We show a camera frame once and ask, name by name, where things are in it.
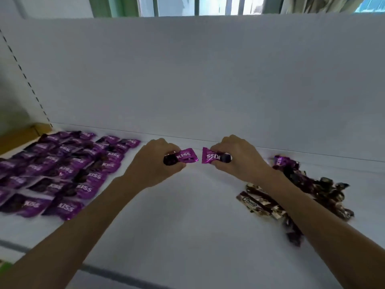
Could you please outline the person's left hand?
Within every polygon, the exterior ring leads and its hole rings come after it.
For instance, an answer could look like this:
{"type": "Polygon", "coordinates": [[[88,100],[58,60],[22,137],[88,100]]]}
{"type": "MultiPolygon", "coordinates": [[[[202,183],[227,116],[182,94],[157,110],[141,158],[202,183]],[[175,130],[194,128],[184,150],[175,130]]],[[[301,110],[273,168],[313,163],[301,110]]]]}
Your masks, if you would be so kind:
{"type": "Polygon", "coordinates": [[[130,185],[141,191],[153,187],[172,175],[167,174],[164,156],[180,151],[180,148],[164,138],[153,139],[144,145],[133,158],[124,173],[130,185]]]}

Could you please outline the person's right hand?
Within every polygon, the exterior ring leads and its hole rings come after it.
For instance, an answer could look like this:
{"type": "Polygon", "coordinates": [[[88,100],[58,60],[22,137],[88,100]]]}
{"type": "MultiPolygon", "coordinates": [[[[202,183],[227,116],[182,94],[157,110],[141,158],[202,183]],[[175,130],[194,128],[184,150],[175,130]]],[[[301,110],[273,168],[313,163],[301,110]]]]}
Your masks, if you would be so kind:
{"type": "Polygon", "coordinates": [[[263,186],[275,175],[276,171],[263,160],[256,148],[238,136],[226,136],[210,149],[231,154],[231,175],[237,179],[263,186]]]}

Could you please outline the purple candy packet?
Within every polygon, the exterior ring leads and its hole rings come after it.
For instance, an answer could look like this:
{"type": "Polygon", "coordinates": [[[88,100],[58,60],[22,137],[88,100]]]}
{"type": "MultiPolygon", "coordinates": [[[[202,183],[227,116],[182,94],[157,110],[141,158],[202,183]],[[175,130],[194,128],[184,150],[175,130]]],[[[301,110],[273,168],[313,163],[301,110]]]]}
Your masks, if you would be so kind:
{"type": "Polygon", "coordinates": [[[277,170],[284,168],[299,170],[300,163],[286,156],[275,155],[273,157],[273,168],[277,170]]]}
{"type": "Polygon", "coordinates": [[[177,163],[195,163],[199,159],[192,148],[181,150],[173,154],[164,156],[163,163],[167,166],[176,165],[177,163]]]}
{"type": "Polygon", "coordinates": [[[232,156],[229,153],[214,152],[207,147],[202,149],[202,164],[211,164],[214,161],[220,161],[223,163],[230,163],[232,156]]]}

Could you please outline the person's right forearm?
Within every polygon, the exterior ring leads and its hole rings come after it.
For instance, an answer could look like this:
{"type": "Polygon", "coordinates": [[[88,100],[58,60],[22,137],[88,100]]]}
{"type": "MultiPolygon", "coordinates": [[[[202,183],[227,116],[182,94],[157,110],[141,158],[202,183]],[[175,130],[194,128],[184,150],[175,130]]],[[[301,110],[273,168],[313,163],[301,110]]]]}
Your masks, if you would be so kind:
{"type": "Polygon", "coordinates": [[[344,289],[385,289],[385,249],[267,167],[250,182],[282,206],[344,289]]]}

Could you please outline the person's left forearm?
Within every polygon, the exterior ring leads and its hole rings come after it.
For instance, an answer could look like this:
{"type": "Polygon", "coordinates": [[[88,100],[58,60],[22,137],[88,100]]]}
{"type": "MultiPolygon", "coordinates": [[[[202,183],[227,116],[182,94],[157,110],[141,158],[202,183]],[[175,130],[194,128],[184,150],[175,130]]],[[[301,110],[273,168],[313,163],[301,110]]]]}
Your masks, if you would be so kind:
{"type": "Polygon", "coordinates": [[[65,289],[121,210],[149,178],[121,176],[0,276],[0,289],[65,289]]]}

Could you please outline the brown chocolate bar wrapper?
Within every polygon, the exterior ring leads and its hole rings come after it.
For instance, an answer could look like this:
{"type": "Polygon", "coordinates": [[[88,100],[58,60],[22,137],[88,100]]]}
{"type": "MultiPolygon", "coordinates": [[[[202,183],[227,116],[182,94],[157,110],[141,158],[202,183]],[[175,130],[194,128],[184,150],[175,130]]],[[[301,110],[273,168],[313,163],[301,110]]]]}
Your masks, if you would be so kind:
{"type": "Polygon", "coordinates": [[[236,196],[236,199],[242,203],[250,213],[260,216],[260,217],[270,217],[272,213],[263,206],[257,199],[253,198],[247,192],[242,191],[236,196]]]}
{"type": "Polygon", "coordinates": [[[274,219],[284,219],[287,213],[282,207],[259,186],[248,183],[246,185],[246,193],[252,198],[257,205],[263,209],[265,215],[272,216],[274,219]]]}

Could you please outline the white shelf back panel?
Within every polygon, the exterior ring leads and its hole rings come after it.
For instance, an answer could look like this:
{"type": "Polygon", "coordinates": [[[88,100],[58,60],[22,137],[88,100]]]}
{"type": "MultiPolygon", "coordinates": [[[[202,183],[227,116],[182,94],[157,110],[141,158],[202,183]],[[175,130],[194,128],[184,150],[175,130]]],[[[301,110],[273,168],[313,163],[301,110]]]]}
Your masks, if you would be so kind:
{"type": "Polygon", "coordinates": [[[385,14],[20,19],[53,123],[385,160],[385,14]]]}

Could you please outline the pile of dark brown sweets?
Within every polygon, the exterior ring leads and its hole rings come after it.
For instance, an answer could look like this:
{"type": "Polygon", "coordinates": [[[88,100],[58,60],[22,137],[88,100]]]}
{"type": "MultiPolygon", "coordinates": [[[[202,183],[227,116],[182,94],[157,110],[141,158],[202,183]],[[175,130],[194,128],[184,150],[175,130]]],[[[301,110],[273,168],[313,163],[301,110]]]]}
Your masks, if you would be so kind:
{"type": "MultiPolygon", "coordinates": [[[[332,179],[321,177],[320,179],[312,179],[307,176],[305,171],[291,170],[289,168],[279,169],[283,172],[289,181],[298,187],[303,193],[310,196],[315,202],[329,210],[338,218],[347,222],[355,216],[354,212],[343,206],[345,199],[344,190],[350,185],[347,183],[335,183],[332,179]]],[[[300,247],[304,234],[293,222],[287,213],[284,218],[284,225],[288,228],[286,237],[289,242],[300,247]]]]}

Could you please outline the rows of purple packets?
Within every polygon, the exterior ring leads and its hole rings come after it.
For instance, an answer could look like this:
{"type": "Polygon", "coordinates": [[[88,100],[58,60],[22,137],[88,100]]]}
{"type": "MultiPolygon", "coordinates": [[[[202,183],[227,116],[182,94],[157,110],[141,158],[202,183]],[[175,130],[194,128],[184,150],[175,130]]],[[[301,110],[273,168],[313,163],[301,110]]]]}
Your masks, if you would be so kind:
{"type": "Polygon", "coordinates": [[[0,214],[74,218],[141,141],[93,132],[43,134],[0,157],[0,214]]]}

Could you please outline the wooden shelf edge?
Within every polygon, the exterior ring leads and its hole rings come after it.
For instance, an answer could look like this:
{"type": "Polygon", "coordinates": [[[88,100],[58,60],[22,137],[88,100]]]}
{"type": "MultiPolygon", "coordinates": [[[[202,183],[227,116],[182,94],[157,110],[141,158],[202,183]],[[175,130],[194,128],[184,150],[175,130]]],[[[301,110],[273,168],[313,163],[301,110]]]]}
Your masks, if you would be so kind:
{"type": "Polygon", "coordinates": [[[35,123],[0,135],[0,155],[38,139],[42,134],[47,134],[53,129],[52,124],[35,123]]]}

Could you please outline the window with metal bars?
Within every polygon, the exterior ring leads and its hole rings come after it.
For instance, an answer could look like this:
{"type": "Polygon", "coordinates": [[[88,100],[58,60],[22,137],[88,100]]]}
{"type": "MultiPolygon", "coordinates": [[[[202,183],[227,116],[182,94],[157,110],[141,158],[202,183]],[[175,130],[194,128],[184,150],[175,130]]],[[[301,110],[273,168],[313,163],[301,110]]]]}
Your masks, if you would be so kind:
{"type": "Polygon", "coordinates": [[[280,13],[284,0],[137,0],[139,16],[219,16],[280,13]]]}

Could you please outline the perforated white shelf upright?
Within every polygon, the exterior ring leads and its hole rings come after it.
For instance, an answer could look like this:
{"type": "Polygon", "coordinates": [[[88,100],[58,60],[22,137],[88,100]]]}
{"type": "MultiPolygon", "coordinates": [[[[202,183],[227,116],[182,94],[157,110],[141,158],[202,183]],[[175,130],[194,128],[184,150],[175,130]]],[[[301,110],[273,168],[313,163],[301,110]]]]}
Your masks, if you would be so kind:
{"type": "Polygon", "coordinates": [[[53,128],[41,100],[0,28],[0,132],[33,124],[53,128]]]}

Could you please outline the beige curtain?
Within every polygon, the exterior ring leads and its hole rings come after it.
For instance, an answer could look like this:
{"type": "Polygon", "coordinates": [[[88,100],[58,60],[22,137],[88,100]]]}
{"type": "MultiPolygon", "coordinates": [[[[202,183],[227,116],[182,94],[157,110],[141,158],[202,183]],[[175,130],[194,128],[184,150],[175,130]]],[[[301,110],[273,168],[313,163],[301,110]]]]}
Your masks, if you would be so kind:
{"type": "Polygon", "coordinates": [[[280,14],[353,13],[364,0],[283,0],[280,14]]]}

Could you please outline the green window frame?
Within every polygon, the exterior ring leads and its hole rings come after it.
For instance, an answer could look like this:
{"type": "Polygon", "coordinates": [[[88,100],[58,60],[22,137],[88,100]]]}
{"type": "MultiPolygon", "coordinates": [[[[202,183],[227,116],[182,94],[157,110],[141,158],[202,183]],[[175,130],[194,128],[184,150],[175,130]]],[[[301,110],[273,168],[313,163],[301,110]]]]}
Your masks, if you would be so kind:
{"type": "Polygon", "coordinates": [[[138,0],[89,0],[94,18],[139,17],[138,0]]]}

